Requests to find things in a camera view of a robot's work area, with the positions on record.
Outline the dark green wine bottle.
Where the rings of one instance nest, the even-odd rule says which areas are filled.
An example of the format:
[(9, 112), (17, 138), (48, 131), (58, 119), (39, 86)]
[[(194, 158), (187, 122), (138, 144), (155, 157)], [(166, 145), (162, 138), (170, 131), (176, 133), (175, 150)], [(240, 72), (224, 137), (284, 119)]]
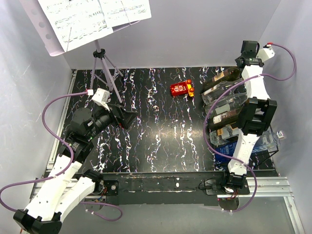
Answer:
[(204, 93), (210, 88), (213, 88), (215, 85), (223, 81), (235, 81), (240, 78), (241, 70), (237, 67), (230, 67), (223, 72), (215, 75), (213, 78), (208, 78), (206, 82), (203, 83), (201, 93)]

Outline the clear corked glass bottle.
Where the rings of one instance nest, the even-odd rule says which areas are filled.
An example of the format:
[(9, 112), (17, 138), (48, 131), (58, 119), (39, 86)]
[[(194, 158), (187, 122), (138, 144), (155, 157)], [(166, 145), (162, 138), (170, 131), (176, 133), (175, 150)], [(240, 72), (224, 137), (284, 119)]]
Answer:
[[(201, 96), (203, 99), (204, 104), (208, 105), (213, 103), (215, 100), (217, 100), (226, 90), (233, 87), (237, 83), (241, 82), (243, 79), (240, 78), (235, 81), (222, 81), (219, 84), (213, 86), (212, 88), (209, 88), (205, 90)], [(237, 86), (234, 90), (231, 90), (226, 96), (232, 95), (232, 94), (240, 94), (247, 92), (245, 84), (241, 84), (240, 86)]]

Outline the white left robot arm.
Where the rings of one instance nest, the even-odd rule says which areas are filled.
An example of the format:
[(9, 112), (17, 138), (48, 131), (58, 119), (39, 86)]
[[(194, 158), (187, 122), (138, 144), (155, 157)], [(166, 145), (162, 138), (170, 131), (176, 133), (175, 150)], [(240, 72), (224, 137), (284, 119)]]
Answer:
[(103, 191), (103, 175), (87, 170), (68, 191), (72, 177), (81, 168), (94, 145), (92, 140), (109, 125), (129, 129), (138, 113), (121, 105), (99, 105), (95, 110), (79, 108), (70, 122), (61, 154), (42, 187), (13, 219), (30, 234), (57, 234), (66, 216), (88, 195)]

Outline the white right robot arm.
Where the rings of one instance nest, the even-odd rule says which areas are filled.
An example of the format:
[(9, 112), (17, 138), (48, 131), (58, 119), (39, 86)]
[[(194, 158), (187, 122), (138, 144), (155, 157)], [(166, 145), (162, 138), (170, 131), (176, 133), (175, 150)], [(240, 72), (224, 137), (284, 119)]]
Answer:
[(220, 182), (222, 191), (227, 194), (244, 188), (253, 148), (263, 132), (269, 128), (277, 109), (277, 102), (269, 97), (262, 75), (264, 61), (274, 55), (272, 48), (261, 49), (257, 41), (244, 40), (241, 55), (235, 59), (238, 68), (242, 70), (247, 100), (238, 116), (238, 141), (228, 163), (229, 172)]

